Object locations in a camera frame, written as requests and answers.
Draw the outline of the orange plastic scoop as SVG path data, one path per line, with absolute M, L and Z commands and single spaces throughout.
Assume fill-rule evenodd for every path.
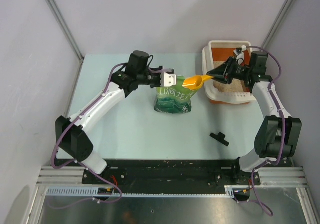
M 186 78 L 183 81 L 182 87 L 189 89 L 191 91 L 196 91 L 200 89 L 206 81 L 212 80 L 212 79 L 213 77 L 210 75 L 195 75 L 195 76 Z

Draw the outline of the black bag clip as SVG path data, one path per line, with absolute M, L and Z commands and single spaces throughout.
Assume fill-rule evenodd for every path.
M 226 135 L 222 132 L 218 134 L 211 132 L 209 136 L 226 147 L 230 145 L 230 143 L 226 141 Z

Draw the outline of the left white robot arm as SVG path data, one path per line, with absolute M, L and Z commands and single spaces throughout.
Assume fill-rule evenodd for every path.
M 135 50 L 126 63 L 115 65 L 109 74 L 105 87 L 87 105 L 70 117 L 60 116 L 55 121 L 56 144 L 53 149 L 51 165 L 55 169 L 55 158 L 59 149 L 63 150 L 85 168 L 93 171 L 93 178 L 100 184 L 110 180 L 111 172 L 107 162 L 94 150 L 88 137 L 89 131 L 115 105 L 123 101 L 140 85 L 151 88 L 162 84 L 163 66 L 152 68 L 153 55 Z

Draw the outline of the green litter bag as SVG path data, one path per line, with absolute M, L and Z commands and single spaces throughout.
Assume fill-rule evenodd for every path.
M 183 87 L 184 76 L 178 76 L 176 85 L 157 87 L 154 110 L 166 114 L 186 114 L 192 111 L 191 98 L 197 93 Z

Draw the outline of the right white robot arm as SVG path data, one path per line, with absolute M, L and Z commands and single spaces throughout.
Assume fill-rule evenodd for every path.
M 219 67 L 205 71 L 221 84 L 243 81 L 264 117 L 253 150 L 239 157 L 239 167 L 230 172 L 231 180 L 237 185 L 242 185 L 248 180 L 249 173 L 265 165 L 277 166 L 281 160 L 292 158 L 301 134 L 302 121 L 286 110 L 276 92 L 275 79 L 266 74 L 267 60 L 271 56 L 270 52 L 257 47 L 251 53 L 248 65 L 240 65 L 236 57 L 230 56 Z

